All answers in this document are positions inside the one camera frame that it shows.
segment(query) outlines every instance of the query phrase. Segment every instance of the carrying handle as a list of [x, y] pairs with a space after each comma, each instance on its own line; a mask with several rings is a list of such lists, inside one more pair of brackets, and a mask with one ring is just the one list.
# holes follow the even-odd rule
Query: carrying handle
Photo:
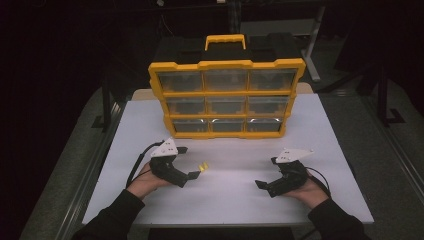
[[206, 37], [205, 51], [208, 50], [209, 43], [220, 43], [220, 42], [241, 42], [243, 49], [246, 50], [246, 41], [244, 40], [243, 34], [231, 34], [231, 35], [210, 35]]

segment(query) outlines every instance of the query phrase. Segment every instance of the dark background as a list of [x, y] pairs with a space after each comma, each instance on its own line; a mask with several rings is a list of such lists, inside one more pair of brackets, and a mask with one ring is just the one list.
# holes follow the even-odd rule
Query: dark background
[[[314, 4], [275, 8], [257, 2], [244, 9], [244, 21], [316, 12]], [[424, 24], [418, 2], [329, 6], [320, 36], [346, 37], [352, 29], [337, 67], [355, 71], [371, 56], [384, 56], [391, 76], [422, 112]], [[153, 1], [0, 3], [0, 238], [19, 238], [79, 114], [105, 78], [113, 97], [126, 101], [135, 89], [149, 87], [147, 67], [161, 37], [228, 33], [225, 7], [154, 8]]]

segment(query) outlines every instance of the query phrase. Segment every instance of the small yellow object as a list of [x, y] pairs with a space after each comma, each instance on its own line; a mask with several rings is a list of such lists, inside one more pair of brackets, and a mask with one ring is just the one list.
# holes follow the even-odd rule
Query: small yellow object
[[209, 168], [209, 166], [208, 166], [208, 164], [206, 162], [203, 162], [202, 164], [199, 165], [199, 170], [201, 172], [205, 171], [208, 168]]

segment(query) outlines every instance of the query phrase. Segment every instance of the storage organizer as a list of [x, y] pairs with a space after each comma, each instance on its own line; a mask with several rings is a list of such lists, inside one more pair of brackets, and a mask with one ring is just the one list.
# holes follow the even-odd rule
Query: storage organizer
[[163, 38], [149, 67], [175, 138], [272, 138], [285, 133], [305, 63], [289, 33]]

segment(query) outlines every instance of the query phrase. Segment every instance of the hand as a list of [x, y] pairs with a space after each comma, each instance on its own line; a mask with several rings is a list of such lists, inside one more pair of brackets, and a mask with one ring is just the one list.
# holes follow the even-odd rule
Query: hand
[[146, 163], [138, 176], [128, 186], [127, 190], [140, 200], [143, 200], [149, 193], [167, 185], [171, 184], [168, 181], [156, 177], [150, 170], [150, 164]]
[[302, 187], [285, 193], [284, 196], [296, 198], [313, 209], [329, 197], [328, 195], [311, 179], [308, 178]]

